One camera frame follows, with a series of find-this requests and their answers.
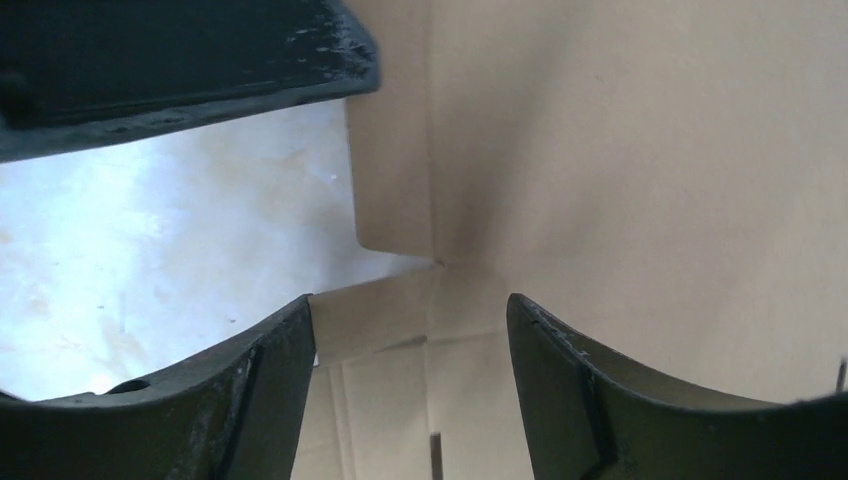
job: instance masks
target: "white surface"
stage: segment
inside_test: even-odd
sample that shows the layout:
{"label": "white surface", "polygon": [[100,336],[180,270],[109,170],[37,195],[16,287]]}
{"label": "white surface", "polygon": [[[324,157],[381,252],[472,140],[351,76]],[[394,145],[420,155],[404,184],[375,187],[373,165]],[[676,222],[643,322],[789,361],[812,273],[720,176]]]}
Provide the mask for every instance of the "white surface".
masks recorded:
{"label": "white surface", "polygon": [[102,393],[421,264],[356,241],[341,101],[0,165],[0,389]]}

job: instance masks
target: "cardboard flap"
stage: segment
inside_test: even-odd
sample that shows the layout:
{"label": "cardboard flap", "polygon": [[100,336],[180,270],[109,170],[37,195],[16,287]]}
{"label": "cardboard flap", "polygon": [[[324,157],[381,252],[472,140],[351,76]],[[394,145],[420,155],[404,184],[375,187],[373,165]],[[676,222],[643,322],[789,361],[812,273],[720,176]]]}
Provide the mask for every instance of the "cardboard flap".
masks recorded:
{"label": "cardboard flap", "polygon": [[422,1],[346,2],[377,41],[382,85],[347,102],[356,227],[363,247],[432,257],[427,22]]}

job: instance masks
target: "beige cardboard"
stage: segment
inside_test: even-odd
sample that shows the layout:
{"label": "beige cardboard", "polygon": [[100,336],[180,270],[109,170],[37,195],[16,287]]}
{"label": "beige cardboard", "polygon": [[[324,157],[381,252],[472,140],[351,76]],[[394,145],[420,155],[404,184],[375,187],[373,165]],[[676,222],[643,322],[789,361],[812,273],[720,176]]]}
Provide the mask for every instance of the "beige cardboard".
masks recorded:
{"label": "beige cardboard", "polygon": [[[351,6],[384,69],[348,110],[360,239],[440,266],[315,299],[319,355],[344,381],[314,388],[309,412],[335,405],[349,447],[321,450],[313,430],[330,427],[310,413],[302,478],[429,478],[432,433],[446,479],[531,478],[514,291],[711,388],[833,388],[848,345],[844,2]],[[347,456],[344,477],[318,451]]]}

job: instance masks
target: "metal pin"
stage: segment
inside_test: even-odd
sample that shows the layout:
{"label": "metal pin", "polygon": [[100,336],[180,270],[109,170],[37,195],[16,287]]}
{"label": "metal pin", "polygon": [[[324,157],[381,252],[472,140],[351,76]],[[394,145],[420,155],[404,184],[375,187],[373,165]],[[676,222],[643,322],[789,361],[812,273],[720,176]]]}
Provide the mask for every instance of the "metal pin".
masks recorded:
{"label": "metal pin", "polygon": [[841,393],[845,389],[845,370],[848,370],[848,359],[842,357],[839,363],[839,375],[836,377],[836,393]]}

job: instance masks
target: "curved black piece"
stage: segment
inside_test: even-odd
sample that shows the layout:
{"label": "curved black piece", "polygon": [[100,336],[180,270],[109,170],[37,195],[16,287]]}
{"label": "curved black piece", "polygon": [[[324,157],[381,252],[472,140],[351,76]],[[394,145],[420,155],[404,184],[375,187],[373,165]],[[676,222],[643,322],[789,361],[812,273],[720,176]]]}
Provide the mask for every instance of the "curved black piece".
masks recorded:
{"label": "curved black piece", "polygon": [[104,395],[0,397],[0,478],[287,479],[314,357],[304,296]]}
{"label": "curved black piece", "polygon": [[0,162],[378,85],[374,41],[339,0],[0,2]]}
{"label": "curved black piece", "polygon": [[848,478],[848,394],[774,405],[662,374],[523,295],[510,350],[539,480]]}

